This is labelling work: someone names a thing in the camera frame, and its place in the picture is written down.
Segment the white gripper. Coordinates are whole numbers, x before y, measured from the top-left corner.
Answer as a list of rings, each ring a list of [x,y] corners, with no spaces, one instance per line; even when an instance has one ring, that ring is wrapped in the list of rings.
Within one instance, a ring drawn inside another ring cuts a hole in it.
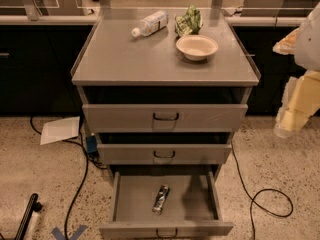
[[[291,31],[273,46],[273,51],[281,55],[293,55],[298,28]],[[289,138],[298,133],[320,109],[320,72],[307,70],[299,77],[290,77],[283,94],[282,108],[279,110],[274,133],[280,138]]]

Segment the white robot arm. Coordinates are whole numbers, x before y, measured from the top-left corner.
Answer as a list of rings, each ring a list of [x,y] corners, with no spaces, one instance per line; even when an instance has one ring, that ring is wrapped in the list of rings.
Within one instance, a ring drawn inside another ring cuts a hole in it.
[[[295,64],[306,70],[299,78],[289,78],[276,116],[274,133],[288,138],[320,109],[320,4],[298,28],[277,42],[273,51],[293,55]]]

